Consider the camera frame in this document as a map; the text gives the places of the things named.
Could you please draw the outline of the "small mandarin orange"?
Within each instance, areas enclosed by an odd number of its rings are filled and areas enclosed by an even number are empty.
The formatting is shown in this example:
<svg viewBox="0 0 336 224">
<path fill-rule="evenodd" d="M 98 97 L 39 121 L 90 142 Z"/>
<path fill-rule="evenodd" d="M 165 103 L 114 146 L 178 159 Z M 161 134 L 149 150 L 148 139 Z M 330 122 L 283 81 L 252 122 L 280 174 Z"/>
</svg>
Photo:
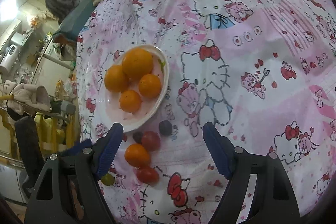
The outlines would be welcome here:
<svg viewBox="0 0 336 224">
<path fill-rule="evenodd" d="M 112 65 L 105 74 L 104 85 L 110 92 L 124 92 L 128 89 L 129 78 L 123 72 L 122 65 Z"/>
<path fill-rule="evenodd" d="M 153 74 L 144 75 L 139 83 L 138 90 L 145 98 L 155 98 L 161 92 L 162 84 L 158 76 Z"/>
<path fill-rule="evenodd" d="M 124 158 L 128 164 L 135 168 L 148 166 L 151 162 L 150 153 L 147 152 L 143 145 L 137 143 L 127 147 Z"/>
<path fill-rule="evenodd" d="M 121 93 L 119 104 L 124 112 L 135 113 L 140 109 L 142 100 L 135 90 L 126 90 Z"/>
</svg>

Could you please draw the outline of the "pink plush garment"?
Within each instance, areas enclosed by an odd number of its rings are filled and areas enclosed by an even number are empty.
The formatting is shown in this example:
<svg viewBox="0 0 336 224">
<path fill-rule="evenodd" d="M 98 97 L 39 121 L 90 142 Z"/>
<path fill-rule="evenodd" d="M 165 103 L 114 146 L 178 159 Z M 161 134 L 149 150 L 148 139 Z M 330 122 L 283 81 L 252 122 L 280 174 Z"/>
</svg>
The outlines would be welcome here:
<svg viewBox="0 0 336 224">
<path fill-rule="evenodd" d="M 14 96 L 14 100 L 7 101 L 7 106 L 19 115 L 29 111 L 23 104 L 42 111 L 51 110 L 49 94 L 43 85 L 19 84 L 10 94 Z"/>
</svg>

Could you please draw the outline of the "yellow wooden rack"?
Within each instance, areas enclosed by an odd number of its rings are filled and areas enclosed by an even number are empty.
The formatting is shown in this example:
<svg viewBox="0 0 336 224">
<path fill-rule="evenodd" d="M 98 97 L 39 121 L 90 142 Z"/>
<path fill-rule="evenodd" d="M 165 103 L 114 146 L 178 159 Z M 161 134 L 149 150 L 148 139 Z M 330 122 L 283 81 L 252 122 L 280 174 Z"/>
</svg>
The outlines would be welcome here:
<svg viewBox="0 0 336 224">
<path fill-rule="evenodd" d="M 8 102 L 15 102 L 22 106 L 23 117 L 33 119 L 37 127 L 37 138 L 42 155 L 52 152 L 61 152 L 74 145 L 76 140 L 75 133 L 75 114 L 61 110 L 62 101 L 55 100 L 49 96 L 51 108 L 49 112 L 32 107 L 14 99 L 14 96 L 1 95 L 1 128 L 9 132 L 9 152 L 1 151 L 2 156 L 21 161 L 18 141 L 15 133 L 15 120 L 11 119 Z"/>
</svg>

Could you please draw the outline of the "white water heater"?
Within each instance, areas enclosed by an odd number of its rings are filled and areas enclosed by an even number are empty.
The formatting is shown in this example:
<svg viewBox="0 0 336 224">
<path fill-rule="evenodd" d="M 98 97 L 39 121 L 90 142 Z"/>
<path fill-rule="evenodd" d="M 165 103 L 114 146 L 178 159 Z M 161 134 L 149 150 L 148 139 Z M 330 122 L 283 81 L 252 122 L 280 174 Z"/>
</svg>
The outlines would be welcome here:
<svg viewBox="0 0 336 224">
<path fill-rule="evenodd" d="M 3 75 L 8 75 L 10 73 L 18 55 L 19 55 L 18 46 L 15 44 L 11 44 L 1 61 L 0 69 Z"/>
</svg>

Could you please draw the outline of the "pink strawberry ceramic plate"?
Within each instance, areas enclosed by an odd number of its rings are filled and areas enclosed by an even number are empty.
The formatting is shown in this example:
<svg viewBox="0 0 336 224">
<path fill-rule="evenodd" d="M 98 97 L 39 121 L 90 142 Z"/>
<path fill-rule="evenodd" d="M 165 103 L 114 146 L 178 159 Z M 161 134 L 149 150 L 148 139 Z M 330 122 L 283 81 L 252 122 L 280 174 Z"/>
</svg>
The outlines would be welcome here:
<svg viewBox="0 0 336 224">
<path fill-rule="evenodd" d="M 120 108 L 120 93 L 110 92 L 102 85 L 97 95 L 96 111 L 102 123 L 108 127 L 114 123 L 120 123 L 124 132 L 131 132 L 140 128 L 157 112 L 165 97 L 169 83 L 170 67 L 165 53 L 150 44 L 143 44 L 138 48 L 150 52 L 153 56 L 153 74 L 158 76 L 162 85 L 158 96 L 153 99 L 142 97 L 139 110 L 135 113 L 127 113 Z"/>
</svg>

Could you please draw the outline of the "red cherry tomato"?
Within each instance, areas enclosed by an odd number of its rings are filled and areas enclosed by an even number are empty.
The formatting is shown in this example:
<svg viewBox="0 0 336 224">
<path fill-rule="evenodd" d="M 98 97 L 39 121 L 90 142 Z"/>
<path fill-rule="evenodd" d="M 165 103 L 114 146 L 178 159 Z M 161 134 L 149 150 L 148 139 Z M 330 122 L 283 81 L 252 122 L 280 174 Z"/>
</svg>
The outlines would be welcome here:
<svg viewBox="0 0 336 224">
<path fill-rule="evenodd" d="M 139 168 L 136 172 L 137 179 L 144 184 L 156 184 L 159 181 L 157 171 L 149 166 Z"/>
<path fill-rule="evenodd" d="M 145 149 L 150 152 L 159 150 L 161 146 L 160 137 L 157 133 L 152 131 L 146 131 L 143 133 L 141 143 Z"/>
</svg>

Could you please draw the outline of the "large orange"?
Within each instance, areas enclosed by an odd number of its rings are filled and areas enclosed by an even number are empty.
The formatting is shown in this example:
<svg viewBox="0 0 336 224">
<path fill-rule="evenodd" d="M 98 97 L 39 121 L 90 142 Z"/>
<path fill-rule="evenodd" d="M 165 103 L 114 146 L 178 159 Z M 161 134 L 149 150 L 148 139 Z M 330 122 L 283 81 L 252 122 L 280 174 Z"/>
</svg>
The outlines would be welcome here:
<svg viewBox="0 0 336 224">
<path fill-rule="evenodd" d="M 153 70 L 153 56 L 142 48 L 133 48 L 122 60 L 122 70 L 131 80 L 140 80 Z"/>
</svg>

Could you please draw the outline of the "dark purple grape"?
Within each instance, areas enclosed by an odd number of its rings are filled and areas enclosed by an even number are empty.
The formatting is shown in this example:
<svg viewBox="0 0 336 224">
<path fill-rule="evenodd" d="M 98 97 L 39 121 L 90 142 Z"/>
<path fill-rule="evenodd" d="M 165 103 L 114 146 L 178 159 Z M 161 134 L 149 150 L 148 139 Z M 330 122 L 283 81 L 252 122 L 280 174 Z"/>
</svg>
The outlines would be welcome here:
<svg viewBox="0 0 336 224">
<path fill-rule="evenodd" d="M 163 136 L 169 136 L 173 132 L 173 126 L 170 121 L 164 120 L 159 123 L 159 133 Z"/>
<path fill-rule="evenodd" d="M 141 144 L 142 143 L 142 137 L 143 137 L 143 133 L 140 131 L 134 132 L 132 134 L 133 140 L 138 143 Z"/>
</svg>

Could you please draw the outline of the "pink Hello Kitty bedsheet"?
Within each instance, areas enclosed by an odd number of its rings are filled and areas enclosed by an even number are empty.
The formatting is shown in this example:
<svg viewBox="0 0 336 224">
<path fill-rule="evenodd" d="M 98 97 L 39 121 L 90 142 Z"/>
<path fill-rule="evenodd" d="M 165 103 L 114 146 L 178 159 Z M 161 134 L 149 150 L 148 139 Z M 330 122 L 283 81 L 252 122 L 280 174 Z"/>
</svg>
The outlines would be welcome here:
<svg viewBox="0 0 336 224">
<path fill-rule="evenodd" d="M 110 127 L 96 111 L 114 61 L 151 44 L 167 55 L 167 92 L 143 131 L 161 137 L 151 166 L 159 182 L 140 182 L 124 153 L 101 191 L 117 223 L 207 223 L 227 186 L 203 141 L 212 122 L 250 153 L 275 152 L 299 212 L 310 213 L 335 174 L 335 7 L 332 0 L 103 0 L 77 38 L 81 138 Z"/>
</svg>

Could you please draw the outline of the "teal chair back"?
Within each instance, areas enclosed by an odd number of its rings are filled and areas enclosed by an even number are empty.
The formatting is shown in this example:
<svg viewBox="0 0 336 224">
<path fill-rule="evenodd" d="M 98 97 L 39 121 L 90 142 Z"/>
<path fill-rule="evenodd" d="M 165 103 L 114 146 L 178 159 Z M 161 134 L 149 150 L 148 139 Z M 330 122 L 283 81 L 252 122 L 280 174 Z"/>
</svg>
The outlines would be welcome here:
<svg viewBox="0 0 336 224">
<path fill-rule="evenodd" d="M 81 0 L 60 24 L 53 34 L 53 42 L 58 44 L 72 44 L 77 42 L 79 32 L 91 16 L 95 7 L 93 0 Z"/>
</svg>

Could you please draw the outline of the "green grape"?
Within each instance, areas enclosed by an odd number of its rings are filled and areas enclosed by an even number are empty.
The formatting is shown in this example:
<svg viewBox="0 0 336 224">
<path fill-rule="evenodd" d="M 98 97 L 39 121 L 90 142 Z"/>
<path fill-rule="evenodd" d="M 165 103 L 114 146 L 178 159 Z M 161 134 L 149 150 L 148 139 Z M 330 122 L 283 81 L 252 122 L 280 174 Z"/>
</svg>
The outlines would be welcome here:
<svg viewBox="0 0 336 224">
<path fill-rule="evenodd" d="M 107 173 L 101 177 L 100 181 L 106 186 L 112 186 L 115 182 L 115 177 Z"/>
</svg>

